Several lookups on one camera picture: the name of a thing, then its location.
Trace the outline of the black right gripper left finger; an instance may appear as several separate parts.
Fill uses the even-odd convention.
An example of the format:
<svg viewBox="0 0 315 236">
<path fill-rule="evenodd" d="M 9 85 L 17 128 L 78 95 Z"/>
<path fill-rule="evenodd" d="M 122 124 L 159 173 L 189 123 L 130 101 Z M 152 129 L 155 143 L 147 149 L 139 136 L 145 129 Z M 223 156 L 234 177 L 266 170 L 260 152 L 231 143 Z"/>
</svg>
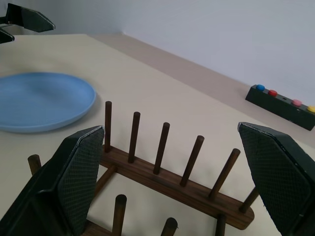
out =
<svg viewBox="0 0 315 236">
<path fill-rule="evenodd" d="M 103 126 L 66 137 L 0 221 L 2 236 L 80 236 L 95 195 Z"/>
</svg>

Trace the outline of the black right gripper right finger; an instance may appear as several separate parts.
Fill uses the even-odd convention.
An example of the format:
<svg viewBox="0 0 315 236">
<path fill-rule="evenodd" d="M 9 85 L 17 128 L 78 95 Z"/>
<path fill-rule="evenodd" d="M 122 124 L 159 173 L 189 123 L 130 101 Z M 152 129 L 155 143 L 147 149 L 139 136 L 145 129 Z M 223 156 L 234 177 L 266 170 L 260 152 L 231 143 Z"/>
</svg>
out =
<svg viewBox="0 0 315 236">
<path fill-rule="evenodd" d="M 283 236 L 315 234 L 315 162 L 287 134 L 238 124 L 251 176 L 277 230 Z"/>
</svg>

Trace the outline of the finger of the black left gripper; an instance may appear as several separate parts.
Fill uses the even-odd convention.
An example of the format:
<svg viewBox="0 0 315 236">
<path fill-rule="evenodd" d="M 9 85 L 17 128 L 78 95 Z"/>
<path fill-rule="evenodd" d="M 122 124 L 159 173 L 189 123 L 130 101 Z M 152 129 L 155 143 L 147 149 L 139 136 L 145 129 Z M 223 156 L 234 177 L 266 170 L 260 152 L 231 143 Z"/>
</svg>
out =
<svg viewBox="0 0 315 236">
<path fill-rule="evenodd" d="M 18 25 L 34 32 L 45 32 L 55 29 L 54 23 L 39 11 L 12 3 L 9 3 L 7 6 L 6 23 Z"/>
<path fill-rule="evenodd" d="M 10 35 L 8 32 L 0 28 L 0 43 L 8 43 L 15 40 L 13 35 Z"/>
</svg>

